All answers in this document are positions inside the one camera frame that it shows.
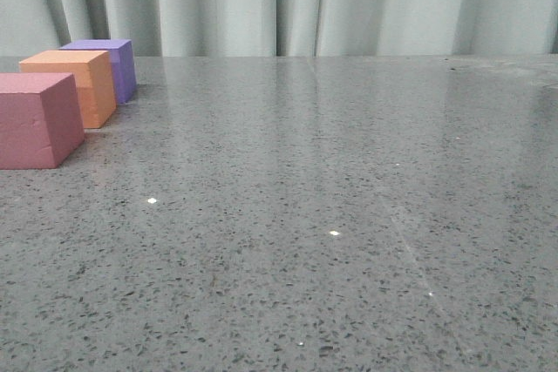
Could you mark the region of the pink foam cube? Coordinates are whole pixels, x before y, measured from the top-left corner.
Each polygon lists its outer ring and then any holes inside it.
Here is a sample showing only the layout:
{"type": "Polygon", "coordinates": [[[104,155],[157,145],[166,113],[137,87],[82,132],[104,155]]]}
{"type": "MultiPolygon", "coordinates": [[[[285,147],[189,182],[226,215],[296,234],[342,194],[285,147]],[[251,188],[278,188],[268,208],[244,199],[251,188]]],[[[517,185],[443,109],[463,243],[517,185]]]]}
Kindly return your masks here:
{"type": "Polygon", "coordinates": [[[85,140],[71,73],[1,75],[1,168],[58,167],[85,140]]]}

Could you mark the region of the purple foam cube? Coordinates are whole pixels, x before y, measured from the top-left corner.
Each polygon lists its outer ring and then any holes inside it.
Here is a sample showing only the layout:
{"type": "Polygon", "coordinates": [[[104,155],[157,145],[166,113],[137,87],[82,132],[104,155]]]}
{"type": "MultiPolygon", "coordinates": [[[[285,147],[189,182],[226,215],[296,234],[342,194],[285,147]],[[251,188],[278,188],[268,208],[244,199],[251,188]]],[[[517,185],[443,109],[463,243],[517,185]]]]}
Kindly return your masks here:
{"type": "Polygon", "coordinates": [[[137,82],[131,39],[82,39],[63,45],[60,50],[109,51],[116,101],[120,105],[132,97],[137,82]]]}

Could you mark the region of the grey-white curtain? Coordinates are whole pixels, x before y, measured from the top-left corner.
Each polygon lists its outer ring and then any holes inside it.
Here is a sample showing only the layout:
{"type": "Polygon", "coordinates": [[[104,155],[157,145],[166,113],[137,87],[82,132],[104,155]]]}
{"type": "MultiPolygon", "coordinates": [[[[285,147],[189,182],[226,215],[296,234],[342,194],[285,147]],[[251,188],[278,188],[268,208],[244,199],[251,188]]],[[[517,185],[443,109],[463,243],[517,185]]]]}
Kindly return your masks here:
{"type": "Polygon", "coordinates": [[[1,52],[129,38],[140,56],[535,54],[557,0],[1,0],[1,52]]]}

